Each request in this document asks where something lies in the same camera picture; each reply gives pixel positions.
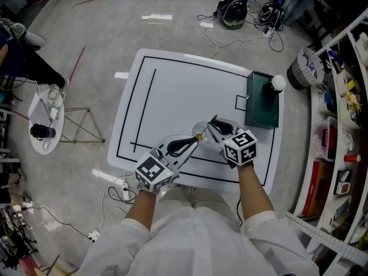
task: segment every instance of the green box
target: green box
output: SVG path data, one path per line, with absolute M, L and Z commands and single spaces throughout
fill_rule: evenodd
M 263 86 L 273 78 L 271 75 L 254 71 L 247 79 L 246 125 L 268 130 L 278 128 L 279 95 L 269 95 Z

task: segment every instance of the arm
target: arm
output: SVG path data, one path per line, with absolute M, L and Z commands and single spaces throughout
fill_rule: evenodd
M 272 264 L 278 275 L 318 275 L 318 267 L 287 221 L 277 220 L 271 201 L 253 167 L 238 167 L 244 229 L 254 246 Z
M 136 220 L 144 225 L 148 230 L 151 230 L 156 197 L 156 195 L 146 191 L 138 192 L 137 198 L 125 218 Z
M 0 66 L 2 65 L 2 62 L 4 61 L 4 58 L 6 56 L 8 52 L 8 47 L 7 44 L 5 44 L 1 49 L 0 49 Z
M 78 276 L 101 276 L 104 269 L 117 266 L 116 275 L 125 275 L 136 254 L 150 239 L 156 195 L 140 191 L 127 216 L 119 225 L 104 227 L 91 246 Z

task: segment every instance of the white table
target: white table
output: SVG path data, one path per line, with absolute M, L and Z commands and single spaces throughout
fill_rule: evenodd
M 47 104 L 47 98 L 48 98 L 48 92 L 50 89 L 46 89 L 45 91 L 43 91 L 40 95 L 40 98 L 42 98 L 45 103 Z M 28 110 L 28 117 L 30 116 L 30 114 L 32 113 L 34 107 L 35 107 L 35 102 L 38 101 L 38 97 L 37 94 L 34 95 L 33 101 L 29 107 Z M 39 141 L 36 138 L 34 138 L 31 134 L 30 134 L 30 129 L 33 126 L 32 122 L 29 120 L 29 130 L 28 130 L 28 134 L 29 134 L 29 138 L 30 141 L 32 142 L 33 148 L 34 150 L 36 150 L 39 154 L 42 155 L 47 155 L 50 154 L 58 145 L 60 138 L 62 137 L 62 133 L 63 133 L 63 129 L 64 129 L 64 117 L 65 117 L 65 109 L 64 109 L 64 104 L 63 103 L 63 99 L 62 96 L 59 95 L 57 97 L 56 103 L 61 105 L 61 109 L 59 114 L 57 115 L 57 119 L 54 120 L 50 126 L 50 128 L 54 128 L 56 131 L 56 135 L 54 138 L 50 138 L 48 147 L 46 148 L 46 150 L 43 148 L 43 141 Z
M 142 49 L 133 62 L 115 119 L 108 162 L 133 170 L 145 151 L 169 135 L 191 135 L 193 126 L 216 114 L 243 125 L 250 70 L 204 57 Z M 283 121 L 279 95 L 279 128 L 250 129 L 258 139 L 257 176 L 269 193 L 275 177 Z M 213 190 L 239 192 L 236 169 L 219 148 L 198 146 L 175 182 Z

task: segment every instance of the gray floor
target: gray floor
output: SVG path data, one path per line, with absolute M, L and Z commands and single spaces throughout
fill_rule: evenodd
M 124 171 L 108 165 L 106 161 L 110 135 L 126 81 L 115 79 L 115 72 L 129 72 L 140 48 L 209 57 L 216 48 L 202 33 L 197 15 L 210 15 L 219 0 L 97 0 L 73 7 L 82 1 L 85 0 L 54 2 L 51 9 L 44 9 L 43 14 L 41 12 L 40 18 L 30 29 L 48 41 L 39 54 L 66 77 L 71 75 L 81 49 L 86 46 L 65 105 L 91 107 L 106 143 L 102 146 L 59 144 L 53 153 L 41 156 L 32 148 L 28 122 L 17 116 L 12 118 L 10 138 L 28 175 L 25 187 L 35 203 L 44 205 L 59 220 L 73 224 L 83 233 L 89 233 L 99 227 L 101 197 L 109 184 L 93 175 L 92 170 L 114 177 L 124 174 Z M 268 2 L 257 1 L 261 5 Z M 258 9 L 254 0 L 250 0 L 250 10 Z M 173 18 L 162 21 L 165 24 L 147 24 L 141 19 L 141 16 L 152 13 L 172 14 Z M 213 23 L 210 35 L 219 44 L 262 35 L 251 24 L 230 31 L 217 21 Z M 288 27 L 280 35 L 285 46 L 282 53 L 273 52 L 268 40 L 260 39 L 247 42 L 245 47 L 234 43 L 220 50 L 214 58 L 251 70 L 286 76 L 288 66 L 301 48 L 310 42 L 304 33 Z M 274 48 L 281 47 L 279 40 L 271 43 Z M 28 83 L 16 91 L 24 100 L 17 109 L 20 113 L 27 115 L 35 91 L 34 85 Z M 292 208 L 304 174 L 309 140 L 309 105 L 309 92 L 295 91 L 288 84 L 285 90 L 282 146 L 270 194 L 280 215 Z M 66 125 L 69 136 L 73 129 Z M 229 193 L 223 193 L 223 196 L 235 211 L 239 196 Z M 105 213 L 114 206 L 128 209 L 125 205 L 106 199 Z M 121 220 L 122 215 L 121 212 L 113 213 L 112 222 Z M 57 254 L 74 265 L 82 262 L 90 246 L 86 238 L 68 226 L 58 225 L 43 211 L 35 210 L 27 220 L 39 242 L 37 259 L 40 263 L 50 264 Z

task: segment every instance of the fiducial marker cube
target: fiducial marker cube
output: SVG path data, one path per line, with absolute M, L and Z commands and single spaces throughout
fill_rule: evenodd
M 136 179 L 143 184 L 148 191 L 153 192 L 170 183 L 174 175 L 157 158 L 146 152 L 134 166 Z
M 225 158 L 241 166 L 257 156 L 257 138 L 250 130 L 223 141 Z

